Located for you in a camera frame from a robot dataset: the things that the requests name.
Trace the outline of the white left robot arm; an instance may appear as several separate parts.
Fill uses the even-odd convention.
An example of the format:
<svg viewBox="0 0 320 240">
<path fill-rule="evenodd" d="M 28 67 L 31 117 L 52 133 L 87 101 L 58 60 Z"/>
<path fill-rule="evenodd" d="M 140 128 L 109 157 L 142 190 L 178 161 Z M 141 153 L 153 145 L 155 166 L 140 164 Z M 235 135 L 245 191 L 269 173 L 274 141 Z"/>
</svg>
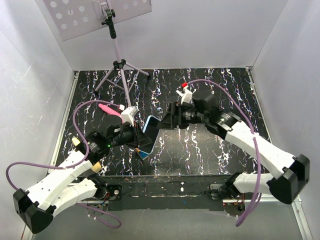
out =
<svg viewBox="0 0 320 240">
<path fill-rule="evenodd" d="M 18 188 L 14 192 L 15 211 L 33 234 L 43 231 L 59 213 L 79 201 L 101 200 L 106 196 L 107 184 L 96 173 L 75 185 L 70 184 L 107 156 L 112 147 L 141 148 L 155 143 L 138 121 L 130 124 L 115 115 L 110 119 L 106 133 L 91 131 L 45 178 L 26 190 Z"/>
</svg>

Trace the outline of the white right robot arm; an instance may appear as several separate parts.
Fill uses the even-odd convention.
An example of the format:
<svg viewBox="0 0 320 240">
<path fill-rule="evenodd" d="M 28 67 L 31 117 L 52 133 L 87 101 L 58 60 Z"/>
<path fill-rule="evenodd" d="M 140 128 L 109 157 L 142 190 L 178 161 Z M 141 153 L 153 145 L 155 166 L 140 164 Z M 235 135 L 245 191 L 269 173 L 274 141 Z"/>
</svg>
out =
<svg viewBox="0 0 320 240">
<path fill-rule="evenodd" d="M 190 124 L 203 124 L 210 133 L 241 148 L 268 170 L 268 173 L 233 174 L 214 190 L 216 197 L 237 199 L 246 193 L 269 194 L 291 204 L 309 182 L 310 160 L 305 155 L 294 156 L 252 133 L 238 115 L 222 110 L 211 94 L 182 93 L 181 97 L 181 102 L 169 104 L 165 117 L 157 125 L 159 129 L 186 129 Z"/>
</svg>

